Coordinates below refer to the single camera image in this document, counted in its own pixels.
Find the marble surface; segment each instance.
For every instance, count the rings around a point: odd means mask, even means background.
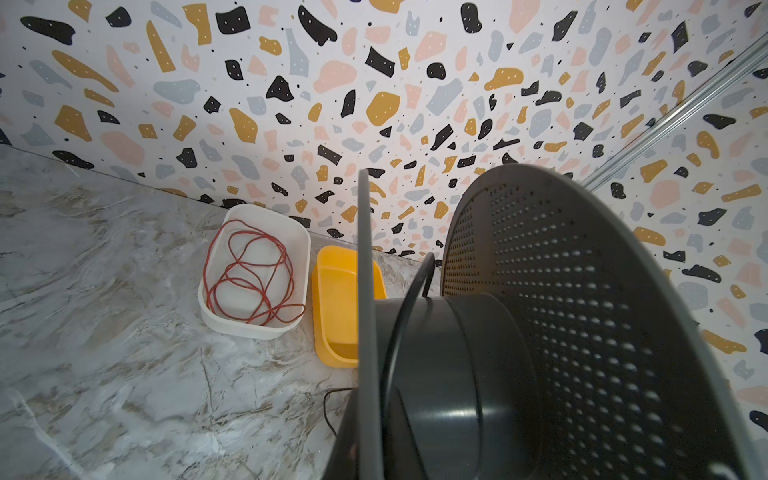
[[[196,288],[224,209],[4,145],[0,162],[1,477],[320,477],[323,393],[356,370],[315,355],[311,289],[279,339],[216,333]],[[312,264],[353,247],[312,242]],[[418,264],[376,260],[403,296]]]

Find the terrazzo patterned wall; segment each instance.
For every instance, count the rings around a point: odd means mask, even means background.
[[[0,141],[442,255],[494,165],[588,176],[766,31],[748,0],[5,2]]]
[[[768,458],[768,63],[598,196],[664,269]]]

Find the gray perforated disc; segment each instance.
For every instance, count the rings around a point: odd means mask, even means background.
[[[762,478],[726,383],[649,253],[539,167],[481,175],[456,208],[442,295],[496,295],[536,372],[534,478]]]

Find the black cable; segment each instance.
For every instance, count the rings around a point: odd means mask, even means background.
[[[432,275],[435,273],[435,254],[427,253],[422,265],[419,267],[419,271],[416,272],[416,276],[408,288],[406,297],[402,300],[400,310],[397,312],[395,318],[395,326],[392,328],[392,335],[389,336],[389,341],[386,346],[386,353],[384,354],[384,369],[382,371],[381,385],[379,387],[379,394],[381,395],[381,407],[382,407],[382,434],[386,434],[387,427],[389,426],[389,402],[392,396],[392,379],[395,376],[395,364],[397,362],[397,354],[400,350],[400,344],[402,338],[406,333],[406,326],[408,320],[411,318],[411,312],[413,306],[416,303],[416,298],[419,296],[419,290],[424,286],[423,295],[427,296],[429,291],[429,284],[432,283]]]
[[[347,392],[349,390],[354,390],[353,387],[345,388],[345,389],[331,389],[326,392],[326,394],[323,396],[323,418],[326,420],[326,423],[328,424],[328,428],[331,429],[331,432],[333,432],[333,436],[336,436],[336,430],[331,425],[331,422],[328,420],[328,414],[326,413],[326,402],[328,401],[328,395],[331,393],[336,392]]]

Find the red cable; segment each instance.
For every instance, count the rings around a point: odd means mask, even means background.
[[[210,262],[210,253],[214,248],[214,244],[216,243],[216,240],[218,240],[219,236],[224,231],[224,228],[228,224],[234,223],[234,222],[243,224],[249,230],[235,230],[230,234],[229,239],[227,239],[227,247],[229,248],[232,258],[234,258],[234,261],[229,265],[227,265],[227,268],[224,269],[224,272],[221,274],[219,279],[212,286],[209,286],[207,277],[208,277],[208,263]],[[252,237],[247,241],[240,255],[237,255],[235,253],[234,248],[232,247],[232,240],[237,236]],[[249,263],[243,260],[246,252],[248,251],[248,247],[250,247],[252,244],[260,240],[270,241],[280,251],[280,258],[275,263]],[[253,278],[255,280],[247,280],[241,276],[230,276],[230,271],[236,266],[240,266],[243,269],[245,269],[248,273],[253,275]],[[283,298],[281,299],[281,301],[279,301],[276,305],[273,306],[272,302],[270,301],[270,298],[267,296],[267,291],[269,290],[270,285],[272,284],[272,280],[274,279],[275,274],[277,273],[277,269],[280,268],[281,266],[284,266],[284,268],[288,272],[288,285],[286,288],[286,292],[283,295]],[[254,267],[267,267],[267,268],[274,267],[274,270],[272,270],[272,274],[270,275],[270,278],[267,280],[266,285],[264,284],[264,282],[262,281],[258,273],[252,270],[252,268]],[[239,288],[243,288],[245,290],[252,290],[261,295],[261,301],[256,306],[256,308],[253,309],[253,312],[248,317],[238,317],[235,315],[231,315],[227,313],[224,310],[224,308],[222,308],[222,306],[219,304],[219,300],[217,297],[217,290],[219,286],[225,283],[231,283],[234,286],[238,286]],[[224,222],[224,224],[221,226],[219,231],[216,232],[216,236],[214,237],[213,241],[211,241],[210,246],[208,247],[208,254],[205,257],[205,266],[203,267],[203,288],[205,289],[205,305],[208,307],[208,309],[211,312],[218,315],[218,313],[214,309],[214,306],[215,306],[218,309],[219,313],[221,313],[223,316],[232,320],[239,320],[241,322],[252,323],[254,320],[261,319],[262,317],[266,316],[266,320],[264,320],[263,323],[260,324],[261,326],[265,326],[272,319],[278,319],[282,323],[291,323],[297,318],[299,318],[300,316],[302,316],[306,310],[306,306],[303,303],[286,303],[288,299],[293,295],[293,290],[296,288],[296,283],[293,281],[293,264],[290,261],[290,257],[288,256],[288,250],[286,249],[285,245],[283,245],[283,242],[281,242],[274,236],[269,235],[267,232],[259,228],[250,226],[249,224],[243,222],[242,220],[228,220],[227,222]],[[265,304],[266,304],[266,310],[264,310],[261,313],[257,313],[259,309]],[[290,320],[281,319],[278,316],[278,313],[280,312],[280,310],[290,306],[300,306],[301,313],[299,313],[298,315],[296,315]]]

